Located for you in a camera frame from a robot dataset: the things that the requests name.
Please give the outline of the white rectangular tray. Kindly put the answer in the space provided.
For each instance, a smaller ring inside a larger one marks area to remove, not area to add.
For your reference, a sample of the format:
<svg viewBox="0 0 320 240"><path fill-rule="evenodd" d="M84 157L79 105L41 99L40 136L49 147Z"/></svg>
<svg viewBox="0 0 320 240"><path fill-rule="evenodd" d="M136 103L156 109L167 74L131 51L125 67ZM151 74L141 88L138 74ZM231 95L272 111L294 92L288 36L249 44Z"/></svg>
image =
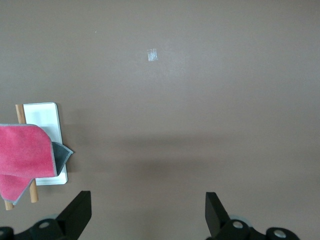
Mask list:
<svg viewBox="0 0 320 240"><path fill-rule="evenodd" d="M53 142L62 144L62 133L58 106L54 102L23 104L27 124L42 128ZM37 186L64 185L68 181L67 168L64 165L61 173L56 177L36 178Z"/></svg>

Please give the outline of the pink and grey cloth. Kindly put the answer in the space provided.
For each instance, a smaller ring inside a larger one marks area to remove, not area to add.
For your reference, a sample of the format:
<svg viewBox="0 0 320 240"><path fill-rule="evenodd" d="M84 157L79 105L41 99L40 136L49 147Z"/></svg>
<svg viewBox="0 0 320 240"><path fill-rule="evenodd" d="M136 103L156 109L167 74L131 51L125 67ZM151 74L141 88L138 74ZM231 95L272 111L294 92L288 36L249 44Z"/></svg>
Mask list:
<svg viewBox="0 0 320 240"><path fill-rule="evenodd" d="M74 152L34 124L0 124L0 196L16 205L32 181L57 177Z"/></svg>

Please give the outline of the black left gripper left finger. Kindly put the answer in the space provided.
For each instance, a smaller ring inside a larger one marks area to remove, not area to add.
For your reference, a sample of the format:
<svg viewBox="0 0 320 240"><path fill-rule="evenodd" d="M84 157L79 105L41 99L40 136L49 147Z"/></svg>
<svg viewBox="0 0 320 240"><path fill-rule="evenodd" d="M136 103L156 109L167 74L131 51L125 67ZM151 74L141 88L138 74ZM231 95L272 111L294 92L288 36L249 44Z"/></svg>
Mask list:
<svg viewBox="0 0 320 240"><path fill-rule="evenodd" d="M38 221L14 240L78 240L91 217L91 192L81 191L55 219Z"/></svg>

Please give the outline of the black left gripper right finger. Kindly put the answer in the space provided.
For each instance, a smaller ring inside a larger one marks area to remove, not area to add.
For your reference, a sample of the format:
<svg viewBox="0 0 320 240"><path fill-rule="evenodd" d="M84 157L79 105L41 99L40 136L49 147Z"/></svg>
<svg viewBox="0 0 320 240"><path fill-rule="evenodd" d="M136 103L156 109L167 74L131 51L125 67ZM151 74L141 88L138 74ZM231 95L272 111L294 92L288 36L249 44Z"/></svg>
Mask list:
<svg viewBox="0 0 320 240"><path fill-rule="evenodd" d="M300 240L292 231L271 227L260 233L241 219L232 219L215 192L205 195L205 220L210 232L206 240Z"/></svg>

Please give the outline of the small clear tape piece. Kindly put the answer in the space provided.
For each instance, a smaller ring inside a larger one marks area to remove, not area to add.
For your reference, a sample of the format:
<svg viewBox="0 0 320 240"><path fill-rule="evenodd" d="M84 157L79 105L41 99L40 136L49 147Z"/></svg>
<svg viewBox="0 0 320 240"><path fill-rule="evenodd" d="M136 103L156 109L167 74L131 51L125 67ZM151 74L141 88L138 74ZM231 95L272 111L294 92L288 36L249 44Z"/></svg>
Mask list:
<svg viewBox="0 0 320 240"><path fill-rule="evenodd" d="M158 53L156 48L147 50L147 59L149 62L154 62L158 60Z"/></svg>

